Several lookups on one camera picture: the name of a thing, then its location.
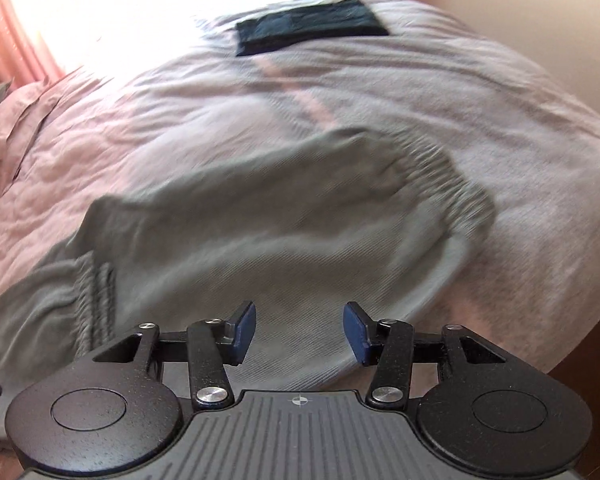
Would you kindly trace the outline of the grey sweatpants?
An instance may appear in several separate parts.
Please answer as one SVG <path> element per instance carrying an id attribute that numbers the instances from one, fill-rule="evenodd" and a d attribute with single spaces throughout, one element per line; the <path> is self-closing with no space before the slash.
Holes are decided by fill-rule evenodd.
<path id="1" fill-rule="evenodd" d="M 257 308 L 235 389 L 318 389 L 354 367 L 341 312 L 418 318 L 475 258 L 495 207 L 411 131 L 338 129 L 88 207 L 0 296 L 0 452 L 24 388 L 143 322 Z"/>

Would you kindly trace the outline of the pink grey duvet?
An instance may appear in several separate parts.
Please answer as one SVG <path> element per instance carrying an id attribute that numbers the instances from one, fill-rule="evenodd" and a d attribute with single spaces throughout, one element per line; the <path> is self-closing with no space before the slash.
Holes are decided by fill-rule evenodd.
<path id="1" fill-rule="evenodd" d="M 101 197 L 332 130 L 411 131 L 496 215 L 475 258 L 408 322 L 465 324 L 540 370 L 568 356 L 600 320 L 600 115 L 528 58 L 412 0 L 361 0 L 388 36 L 236 55 L 237 23 L 337 1 L 188 4 L 174 32 L 141 21 L 102 66 L 62 77 L 79 88 L 0 197 L 0 296 Z"/>

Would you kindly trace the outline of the pink pillow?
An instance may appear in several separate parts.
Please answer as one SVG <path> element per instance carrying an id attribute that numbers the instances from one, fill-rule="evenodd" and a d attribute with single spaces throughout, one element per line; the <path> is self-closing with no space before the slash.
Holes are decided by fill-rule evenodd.
<path id="1" fill-rule="evenodd" d="M 43 122 L 80 83 L 76 77 L 54 84 L 34 82 L 13 91 L 0 103 L 0 197 L 18 178 Z"/>

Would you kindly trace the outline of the pink curtain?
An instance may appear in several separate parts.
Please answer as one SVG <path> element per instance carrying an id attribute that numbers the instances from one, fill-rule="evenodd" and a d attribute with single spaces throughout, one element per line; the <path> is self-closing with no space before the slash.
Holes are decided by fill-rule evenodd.
<path id="1" fill-rule="evenodd" d="M 14 88 L 65 75 L 38 32 L 27 32 L 12 0 L 0 0 L 0 83 Z"/>

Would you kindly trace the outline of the folded dark blue jeans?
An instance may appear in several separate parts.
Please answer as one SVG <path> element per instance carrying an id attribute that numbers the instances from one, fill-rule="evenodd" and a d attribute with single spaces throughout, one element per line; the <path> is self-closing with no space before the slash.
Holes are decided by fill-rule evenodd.
<path id="1" fill-rule="evenodd" d="M 277 51 L 302 42 L 382 37 L 389 31 L 361 0 L 297 6 L 236 24 L 237 56 Z"/>

